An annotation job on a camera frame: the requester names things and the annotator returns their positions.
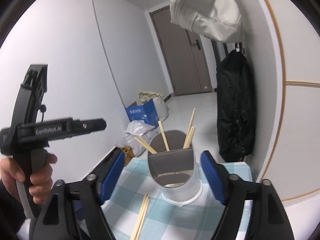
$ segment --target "screw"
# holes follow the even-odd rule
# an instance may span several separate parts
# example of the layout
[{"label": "screw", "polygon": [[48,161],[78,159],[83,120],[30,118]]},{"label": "screw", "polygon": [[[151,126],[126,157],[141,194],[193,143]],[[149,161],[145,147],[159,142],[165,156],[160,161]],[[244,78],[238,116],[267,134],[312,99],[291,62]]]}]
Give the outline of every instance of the screw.
[{"label": "screw", "polygon": [[266,186],[271,186],[271,181],[268,180],[268,179],[264,179],[264,180],[262,181],[262,184],[263,184],[263,185],[266,185]]},{"label": "screw", "polygon": [[91,180],[96,179],[96,177],[97,177],[97,175],[95,175],[95,174],[90,174],[90,175],[87,176],[87,180],[88,180],[88,181],[91,181]]},{"label": "screw", "polygon": [[232,179],[232,180],[238,180],[239,179],[239,176],[237,174],[231,174],[229,176],[229,179]]},{"label": "screw", "polygon": [[55,183],[55,185],[56,185],[57,187],[59,187],[59,186],[61,186],[61,185],[63,185],[63,184],[64,184],[63,179],[58,179],[58,180],[56,181],[56,183]]}]

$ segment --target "door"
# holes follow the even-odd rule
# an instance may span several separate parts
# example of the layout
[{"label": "door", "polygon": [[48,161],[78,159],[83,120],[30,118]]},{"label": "door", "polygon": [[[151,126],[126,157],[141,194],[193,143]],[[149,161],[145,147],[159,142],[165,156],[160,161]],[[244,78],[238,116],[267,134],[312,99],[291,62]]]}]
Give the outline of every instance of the door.
[{"label": "door", "polygon": [[169,8],[152,14],[176,96],[211,92],[200,37],[171,23]]}]

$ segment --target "gripper handle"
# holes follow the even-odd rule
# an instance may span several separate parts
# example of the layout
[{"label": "gripper handle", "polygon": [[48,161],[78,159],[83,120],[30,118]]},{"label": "gripper handle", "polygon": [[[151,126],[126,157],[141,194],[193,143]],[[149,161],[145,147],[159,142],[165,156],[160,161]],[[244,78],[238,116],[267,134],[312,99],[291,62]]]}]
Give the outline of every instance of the gripper handle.
[{"label": "gripper handle", "polygon": [[48,152],[43,148],[13,155],[13,159],[20,165],[26,176],[24,183],[16,182],[26,218],[37,218],[41,212],[42,206],[33,202],[33,197],[29,192],[29,187],[32,186],[30,176],[44,167],[47,156]]}]

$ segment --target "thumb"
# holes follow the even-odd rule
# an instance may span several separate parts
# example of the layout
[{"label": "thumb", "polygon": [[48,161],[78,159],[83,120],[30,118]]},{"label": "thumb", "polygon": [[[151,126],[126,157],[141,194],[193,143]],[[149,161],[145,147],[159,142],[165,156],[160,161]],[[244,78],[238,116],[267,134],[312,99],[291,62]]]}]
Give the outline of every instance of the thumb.
[{"label": "thumb", "polygon": [[12,158],[4,158],[0,162],[2,180],[14,180],[23,183],[26,179],[22,168]]}]

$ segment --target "cylindrical container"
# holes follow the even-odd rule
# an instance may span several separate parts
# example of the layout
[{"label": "cylindrical container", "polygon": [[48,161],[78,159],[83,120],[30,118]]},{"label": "cylindrical container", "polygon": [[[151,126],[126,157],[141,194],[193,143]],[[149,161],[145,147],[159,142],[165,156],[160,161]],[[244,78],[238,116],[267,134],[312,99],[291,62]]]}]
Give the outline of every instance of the cylindrical container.
[{"label": "cylindrical container", "polygon": [[166,151],[161,134],[150,143],[158,152],[148,152],[150,174],[167,202],[184,206],[195,201],[202,191],[196,157],[192,144],[191,147],[182,149],[186,138],[183,131],[169,130],[165,135],[170,151]]}]

